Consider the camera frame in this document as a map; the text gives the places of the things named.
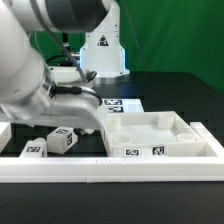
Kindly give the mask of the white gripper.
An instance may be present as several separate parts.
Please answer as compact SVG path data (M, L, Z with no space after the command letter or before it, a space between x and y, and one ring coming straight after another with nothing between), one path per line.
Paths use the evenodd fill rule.
M84 87L57 87L52 104L41 111L41 105L22 106L11 121L29 126L73 127L76 135L91 135L103 127L105 109L102 98Z

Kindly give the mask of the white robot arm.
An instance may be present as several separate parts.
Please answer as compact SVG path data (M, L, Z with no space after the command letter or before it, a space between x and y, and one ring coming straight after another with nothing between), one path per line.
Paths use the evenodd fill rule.
M59 33L89 33L115 0L0 0L0 121L99 129L95 92L55 84L46 58Z

